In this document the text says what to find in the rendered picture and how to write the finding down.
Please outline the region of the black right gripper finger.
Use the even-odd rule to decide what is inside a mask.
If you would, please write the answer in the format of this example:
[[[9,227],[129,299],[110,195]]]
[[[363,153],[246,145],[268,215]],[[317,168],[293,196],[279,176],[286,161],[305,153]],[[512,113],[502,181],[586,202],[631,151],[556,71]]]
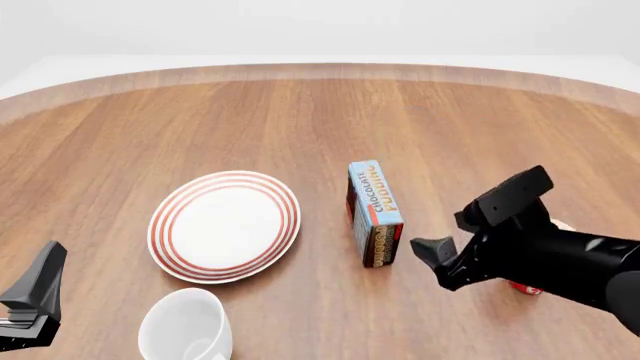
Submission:
[[[451,236],[442,239],[410,240],[413,253],[433,271],[446,267],[454,260],[454,240]]]
[[[482,230],[488,224],[477,202],[469,203],[461,211],[455,212],[454,218],[460,230]]]

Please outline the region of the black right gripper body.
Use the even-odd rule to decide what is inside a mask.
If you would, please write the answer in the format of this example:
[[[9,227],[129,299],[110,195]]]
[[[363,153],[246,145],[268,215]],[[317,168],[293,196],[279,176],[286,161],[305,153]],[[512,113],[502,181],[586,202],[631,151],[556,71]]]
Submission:
[[[441,287],[455,291],[467,285],[503,278],[519,283],[519,260],[514,245],[521,228],[513,224],[473,227],[471,239],[462,250],[450,236],[432,241],[434,273]]]

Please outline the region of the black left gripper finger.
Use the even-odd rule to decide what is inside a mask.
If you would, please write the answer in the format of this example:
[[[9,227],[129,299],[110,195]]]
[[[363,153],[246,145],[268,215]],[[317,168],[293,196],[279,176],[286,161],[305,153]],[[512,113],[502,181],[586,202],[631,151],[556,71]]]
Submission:
[[[0,295],[8,308],[7,322],[34,322],[39,316],[61,320],[60,289],[67,250],[50,241],[37,255],[29,269]]]

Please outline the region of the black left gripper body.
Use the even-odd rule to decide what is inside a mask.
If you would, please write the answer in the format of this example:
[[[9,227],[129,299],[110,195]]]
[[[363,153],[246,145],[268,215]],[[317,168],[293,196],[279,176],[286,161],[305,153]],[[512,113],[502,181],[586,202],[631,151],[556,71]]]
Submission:
[[[0,317],[0,347],[48,347],[61,323],[58,305],[30,305],[25,302],[0,301],[8,317]]]

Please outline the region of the red mug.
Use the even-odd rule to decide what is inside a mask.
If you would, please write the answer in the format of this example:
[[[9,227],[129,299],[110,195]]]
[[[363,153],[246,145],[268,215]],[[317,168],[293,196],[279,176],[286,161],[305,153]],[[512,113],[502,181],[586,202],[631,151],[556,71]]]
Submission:
[[[558,219],[552,218],[551,222],[553,224],[556,225],[556,227],[558,227],[560,230],[567,230],[567,231],[574,231],[575,228],[571,227],[570,225],[564,223],[563,221],[560,221]],[[507,283],[510,285],[510,287],[512,287],[514,290],[519,291],[520,293],[524,293],[526,295],[529,296],[537,296],[540,295],[541,293],[543,293],[543,290],[535,288],[535,287],[530,287],[524,284],[519,284],[516,283],[514,281],[507,281]]]

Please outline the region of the chocolate pudding box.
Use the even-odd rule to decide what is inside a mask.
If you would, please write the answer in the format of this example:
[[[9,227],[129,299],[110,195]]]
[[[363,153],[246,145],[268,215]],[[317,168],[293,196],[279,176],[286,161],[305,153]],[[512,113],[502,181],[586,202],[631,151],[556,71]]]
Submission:
[[[382,167],[375,160],[348,166],[346,204],[362,264],[366,268],[394,262],[404,227]]]

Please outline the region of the white mug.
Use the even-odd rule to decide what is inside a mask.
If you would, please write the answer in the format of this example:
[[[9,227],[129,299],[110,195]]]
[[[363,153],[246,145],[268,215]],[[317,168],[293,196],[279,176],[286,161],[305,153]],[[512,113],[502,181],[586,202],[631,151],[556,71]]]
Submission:
[[[186,288],[153,305],[139,328],[138,348],[145,360],[231,360],[232,330],[213,293]]]

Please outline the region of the white plate with red rings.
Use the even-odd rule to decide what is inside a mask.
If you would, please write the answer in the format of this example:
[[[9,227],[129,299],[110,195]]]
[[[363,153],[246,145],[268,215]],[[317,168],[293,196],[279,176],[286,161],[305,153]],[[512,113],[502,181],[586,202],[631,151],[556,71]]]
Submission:
[[[196,284],[225,284],[261,272],[282,257],[301,227],[293,191],[263,173],[232,170],[182,185],[153,213],[147,246],[167,274]]]

